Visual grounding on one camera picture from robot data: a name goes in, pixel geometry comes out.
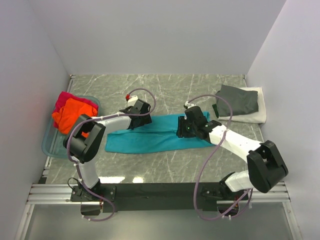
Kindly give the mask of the teal t-shirt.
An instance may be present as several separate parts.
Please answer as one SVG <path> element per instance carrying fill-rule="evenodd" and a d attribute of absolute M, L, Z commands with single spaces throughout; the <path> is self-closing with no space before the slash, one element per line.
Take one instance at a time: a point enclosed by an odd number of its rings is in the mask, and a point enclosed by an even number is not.
<path fill-rule="evenodd" d="M 179 138 L 176 135 L 178 117 L 185 117 L 185 114 L 154 115 L 152 123 L 112 132 L 106 137 L 104 150 L 119 154 L 149 154 L 213 146 L 197 137 Z"/>

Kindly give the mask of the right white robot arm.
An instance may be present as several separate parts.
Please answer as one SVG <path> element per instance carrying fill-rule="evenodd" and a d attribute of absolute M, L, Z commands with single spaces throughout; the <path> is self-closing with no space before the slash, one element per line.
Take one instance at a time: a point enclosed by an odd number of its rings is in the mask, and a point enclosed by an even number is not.
<path fill-rule="evenodd" d="M 230 200 L 237 192 L 252 188 L 265 194 L 289 174 L 274 142 L 253 140 L 216 120 L 208 121 L 199 106 L 189 107 L 184 113 L 177 119 L 177 137 L 198 138 L 224 148 L 247 164 L 247 170 L 231 172 L 220 180 L 216 190 L 197 190 L 197 195 Z"/>

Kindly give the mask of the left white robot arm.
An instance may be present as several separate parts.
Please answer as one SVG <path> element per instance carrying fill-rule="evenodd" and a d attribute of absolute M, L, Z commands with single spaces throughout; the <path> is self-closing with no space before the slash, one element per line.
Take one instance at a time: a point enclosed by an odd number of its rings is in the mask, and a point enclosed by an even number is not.
<path fill-rule="evenodd" d="M 78 187 L 88 201 L 103 196 L 95 167 L 96 155 L 103 138 L 116 131 L 133 130 L 152 122 L 150 104 L 137 96 L 129 98 L 127 103 L 127 108 L 115 114 L 101 117 L 80 115 L 63 141 L 68 158 L 77 170 Z"/>

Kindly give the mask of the folded dark grey t-shirt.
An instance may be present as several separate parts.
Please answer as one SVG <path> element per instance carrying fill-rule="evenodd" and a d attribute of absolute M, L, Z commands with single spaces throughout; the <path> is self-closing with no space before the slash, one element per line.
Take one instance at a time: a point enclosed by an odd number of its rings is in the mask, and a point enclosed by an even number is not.
<path fill-rule="evenodd" d="M 249 115 L 259 111 L 258 92 L 256 90 L 243 90 L 237 87 L 222 85 L 215 94 L 216 104 L 213 104 L 215 115 L 219 117 L 229 117 L 230 108 L 232 116 Z"/>

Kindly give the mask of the folded white t-shirt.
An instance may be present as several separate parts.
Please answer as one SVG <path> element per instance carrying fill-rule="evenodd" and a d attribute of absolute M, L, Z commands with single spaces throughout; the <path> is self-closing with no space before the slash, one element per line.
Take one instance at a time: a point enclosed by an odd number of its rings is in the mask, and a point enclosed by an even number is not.
<path fill-rule="evenodd" d="M 233 87 L 222 85 L 216 93 L 216 115 L 219 120 L 264 124 L 266 105 L 261 87 Z"/>

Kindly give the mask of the orange t-shirt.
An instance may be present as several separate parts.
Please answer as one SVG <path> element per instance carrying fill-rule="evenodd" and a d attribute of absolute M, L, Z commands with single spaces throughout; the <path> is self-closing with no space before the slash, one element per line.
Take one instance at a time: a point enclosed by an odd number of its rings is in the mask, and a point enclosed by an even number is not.
<path fill-rule="evenodd" d="M 58 129 L 61 134 L 66 135 L 81 115 L 97 117 L 98 110 L 84 102 L 70 98 L 66 101 L 65 106 L 63 106 L 59 112 L 51 114 L 53 126 Z"/>

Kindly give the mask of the magenta t-shirt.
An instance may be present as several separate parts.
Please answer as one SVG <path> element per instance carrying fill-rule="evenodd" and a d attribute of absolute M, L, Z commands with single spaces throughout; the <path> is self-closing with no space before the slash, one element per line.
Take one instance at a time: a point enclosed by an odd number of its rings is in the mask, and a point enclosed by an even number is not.
<path fill-rule="evenodd" d="M 55 102 L 53 113 L 59 112 L 62 107 L 66 105 L 67 100 L 73 99 L 82 103 L 86 103 L 92 107 L 94 107 L 96 110 L 99 109 L 98 101 L 96 100 L 90 100 L 87 96 L 86 97 L 79 97 L 75 96 L 69 92 L 62 91 L 60 95 L 58 96 L 58 99 Z"/>

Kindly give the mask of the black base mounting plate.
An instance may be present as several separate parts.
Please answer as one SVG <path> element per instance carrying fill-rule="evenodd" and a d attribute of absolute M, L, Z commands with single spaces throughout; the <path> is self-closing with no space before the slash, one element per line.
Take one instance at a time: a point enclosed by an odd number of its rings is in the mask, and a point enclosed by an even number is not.
<path fill-rule="evenodd" d="M 191 183 L 102 183 L 89 193 L 83 186 L 73 186 L 70 200 L 81 203 L 81 213 L 97 216 L 100 212 L 192 210 L 195 184 Z M 218 182 L 198 184 L 197 208 L 222 212 L 248 194 L 244 190 L 231 192 Z"/>

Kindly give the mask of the translucent blue plastic basin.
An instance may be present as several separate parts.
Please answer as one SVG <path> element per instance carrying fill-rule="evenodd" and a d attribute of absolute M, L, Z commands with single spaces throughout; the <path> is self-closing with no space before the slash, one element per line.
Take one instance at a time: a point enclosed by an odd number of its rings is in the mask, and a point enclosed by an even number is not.
<path fill-rule="evenodd" d="M 97 101 L 98 104 L 98 115 L 100 110 L 100 102 L 97 98 L 92 96 L 77 96 L 77 97 L 88 97 L 90 100 Z M 57 128 L 53 126 L 53 118 L 51 117 L 48 127 L 45 131 L 44 138 L 42 140 L 42 151 L 49 157 L 64 159 L 67 157 L 66 149 L 64 147 L 64 139 L 68 134 L 62 134 Z"/>

